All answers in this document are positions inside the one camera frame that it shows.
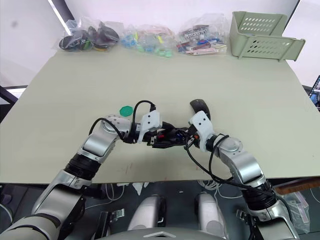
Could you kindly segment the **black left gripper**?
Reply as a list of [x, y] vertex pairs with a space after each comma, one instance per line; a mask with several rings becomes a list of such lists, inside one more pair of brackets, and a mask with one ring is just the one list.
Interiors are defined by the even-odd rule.
[[173, 126], [171, 123], [162, 122], [162, 127], [159, 130], [148, 131], [146, 133], [146, 143], [148, 146], [156, 149], [167, 149], [175, 146], [175, 141], [169, 141], [167, 136], [169, 132], [180, 131], [180, 128]]

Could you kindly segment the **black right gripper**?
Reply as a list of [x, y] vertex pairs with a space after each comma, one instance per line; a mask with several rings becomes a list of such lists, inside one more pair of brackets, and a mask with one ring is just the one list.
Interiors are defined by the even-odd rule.
[[199, 148], [200, 137], [197, 133], [196, 127], [191, 124], [189, 127], [180, 127], [175, 128], [176, 134], [185, 135], [183, 139], [177, 139], [174, 143], [175, 146], [183, 146], [184, 148], [190, 148], [191, 146], [195, 146]]

